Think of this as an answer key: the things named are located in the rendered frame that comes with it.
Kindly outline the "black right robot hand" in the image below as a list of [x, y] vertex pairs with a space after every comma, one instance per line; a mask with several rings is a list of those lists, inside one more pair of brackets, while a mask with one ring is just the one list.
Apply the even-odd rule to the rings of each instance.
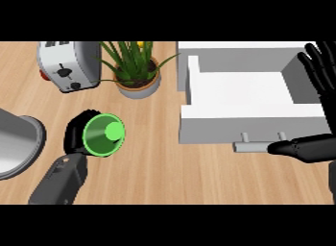
[[330, 133], [274, 142], [268, 153], [314, 163], [336, 160], [336, 41], [308, 43], [298, 59], [317, 90]]

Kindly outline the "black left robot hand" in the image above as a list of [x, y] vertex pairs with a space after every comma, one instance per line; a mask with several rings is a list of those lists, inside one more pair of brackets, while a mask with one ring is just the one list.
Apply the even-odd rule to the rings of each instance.
[[64, 138], [64, 151], [67, 154], [81, 153], [87, 156], [92, 155], [84, 146], [83, 134], [89, 122], [97, 115], [100, 115], [99, 111], [86, 110], [69, 121]]

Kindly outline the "green cup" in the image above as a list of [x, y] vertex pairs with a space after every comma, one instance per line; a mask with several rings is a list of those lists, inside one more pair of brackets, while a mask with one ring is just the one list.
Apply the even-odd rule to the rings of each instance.
[[99, 114], [87, 123], [83, 132], [84, 147], [96, 157], [109, 157], [125, 141], [125, 124], [112, 113]]

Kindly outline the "white open drawer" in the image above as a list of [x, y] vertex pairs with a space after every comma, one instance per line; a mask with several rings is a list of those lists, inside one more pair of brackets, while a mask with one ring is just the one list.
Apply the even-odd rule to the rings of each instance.
[[296, 57], [270, 61], [229, 61], [226, 71], [204, 71], [202, 56], [190, 56], [187, 61], [189, 105], [318, 103], [316, 89]]

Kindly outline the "white drawer front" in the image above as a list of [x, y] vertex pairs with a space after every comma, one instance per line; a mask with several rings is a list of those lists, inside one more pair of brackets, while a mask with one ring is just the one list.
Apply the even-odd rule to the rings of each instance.
[[330, 132], [321, 105], [223, 105], [181, 107], [180, 143], [233, 143], [248, 133], [251, 141], [277, 141]]

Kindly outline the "grey metal pot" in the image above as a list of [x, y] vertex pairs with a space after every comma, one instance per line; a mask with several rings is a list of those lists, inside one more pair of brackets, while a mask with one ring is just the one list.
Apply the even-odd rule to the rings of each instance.
[[37, 161], [46, 140], [43, 122], [0, 109], [0, 180], [13, 178]]

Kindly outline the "silver toaster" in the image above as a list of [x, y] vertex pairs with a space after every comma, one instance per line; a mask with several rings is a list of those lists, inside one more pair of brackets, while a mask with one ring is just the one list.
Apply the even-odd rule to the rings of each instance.
[[37, 62], [41, 74], [62, 93], [100, 84], [102, 49], [97, 41], [40, 41]]

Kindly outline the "white cabinet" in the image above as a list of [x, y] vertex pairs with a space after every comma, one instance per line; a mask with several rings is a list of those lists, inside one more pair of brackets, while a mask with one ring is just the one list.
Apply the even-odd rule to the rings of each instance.
[[296, 60], [307, 41], [177, 41], [177, 89], [186, 90], [189, 57], [201, 58], [204, 72], [283, 72], [292, 65], [289, 79], [295, 88], [314, 90], [305, 68]]

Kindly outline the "green potted plant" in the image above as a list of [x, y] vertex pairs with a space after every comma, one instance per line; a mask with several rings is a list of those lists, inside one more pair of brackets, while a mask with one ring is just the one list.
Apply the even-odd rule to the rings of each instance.
[[162, 67], [177, 57], [173, 55], [164, 61], [153, 57], [152, 41], [102, 41], [102, 49], [106, 51], [115, 63], [103, 58], [97, 61], [112, 70], [114, 82], [120, 92], [130, 99], [145, 99], [158, 91], [162, 81]]

